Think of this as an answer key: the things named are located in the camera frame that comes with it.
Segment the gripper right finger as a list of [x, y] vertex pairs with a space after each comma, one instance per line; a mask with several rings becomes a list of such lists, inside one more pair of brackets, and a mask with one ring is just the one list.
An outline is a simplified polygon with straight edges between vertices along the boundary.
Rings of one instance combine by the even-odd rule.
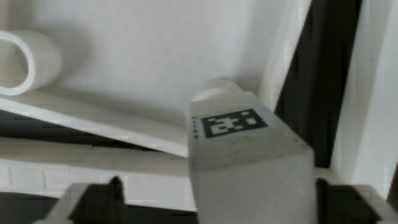
[[398, 213], [364, 186], [316, 179], [316, 224], [398, 224]]

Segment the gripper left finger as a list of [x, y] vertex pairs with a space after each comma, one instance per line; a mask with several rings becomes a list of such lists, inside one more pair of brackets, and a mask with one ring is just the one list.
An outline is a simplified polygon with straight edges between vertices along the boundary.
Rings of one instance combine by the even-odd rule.
[[69, 186], [46, 217], [35, 224], [126, 224], [122, 181], [76, 183]]

